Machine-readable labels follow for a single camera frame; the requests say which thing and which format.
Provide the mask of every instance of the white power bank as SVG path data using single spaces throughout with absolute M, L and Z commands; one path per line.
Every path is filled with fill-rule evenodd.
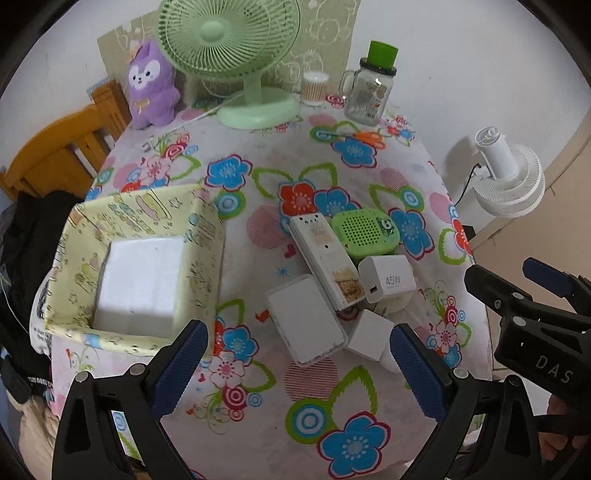
M 290 232 L 336 312 L 365 298 L 359 272 L 324 215 L 291 217 Z
M 310 274 L 269 292 L 268 305 L 279 334 L 300 367 L 309 367 L 347 344 L 345 330 Z

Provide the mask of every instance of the floral tablecloth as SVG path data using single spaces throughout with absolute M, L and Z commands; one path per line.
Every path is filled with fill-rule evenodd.
M 225 221 L 214 356 L 163 419 L 198 478 L 350 478 L 415 458 L 434 427 L 402 375 L 379 363 L 349 351 L 306 369 L 292 361 L 265 306 L 267 291 L 308 272 L 287 232 L 289 216 L 360 207 L 390 215 L 420 288 L 396 319 L 451 367 L 491 377 L 485 308 L 463 286 L 470 248 L 429 154 L 398 112 L 370 129 L 348 121 L 342 107 L 328 97 L 292 123 L 248 132 L 215 116 L 183 126 L 207 108 L 197 106 L 168 133 L 128 130 L 89 192 L 94 199 L 192 183 Z M 346 329 L 356 313 L 342 313 Z M 77 372 L 118 375 L 149 361 L 60 338 L 52 357 L 58 413 Z M 115 414 L 115 423 L 137 456 L 125 417 Z

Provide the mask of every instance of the black bag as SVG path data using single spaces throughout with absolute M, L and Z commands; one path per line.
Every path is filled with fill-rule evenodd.
M 21 192 L 4 235 L 0 263 L 6 266 L 12 286 L 9 305 L 0 291 L 0 344 L 8 351 L 0 368 L 2 382 L 21 403 L 31 393 L 43 394 L 51 378 L 49 358 L 31 346 L 29 318 L 37 290 L 53 264 L 68 215 L 80 202 L 66 192 L 52 192 L 42 199 Z

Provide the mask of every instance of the fan base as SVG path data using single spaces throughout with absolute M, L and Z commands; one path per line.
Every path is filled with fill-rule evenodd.
M 294 95 L 280 88 L 264 87 L 261 104 L 247 104 L 244 96 L 226 100 L 217 118 L 230 128 L 259 130 L 289 123 L 300 110 Z

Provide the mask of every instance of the pink flower print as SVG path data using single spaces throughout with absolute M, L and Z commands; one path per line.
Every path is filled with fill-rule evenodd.
M 449 353 L 450 348 L 456 346 L 456 328 L 451 323 L 446 324 L 444 321 L 441 321 L 437 327 L 435 327 L 435 330 L 437 332 L 435 334 L 437 346 L 441 349 L 444 355 L 446 355 Z
M 234 352 L 220 352 L 219 356 L 214 356 L 209 371 L 212 383 L 218 388 L 236 388 L 245 373 L 244 363 L 236 360 Z
M 155 181 L 163 180 L 170 172 L 172 165 L 173 161 L 171 159 L 160 158 L 159 155 L 150 157 L 148 160 L 143 158 L 139 182 L 142 186 L 149 187 Z

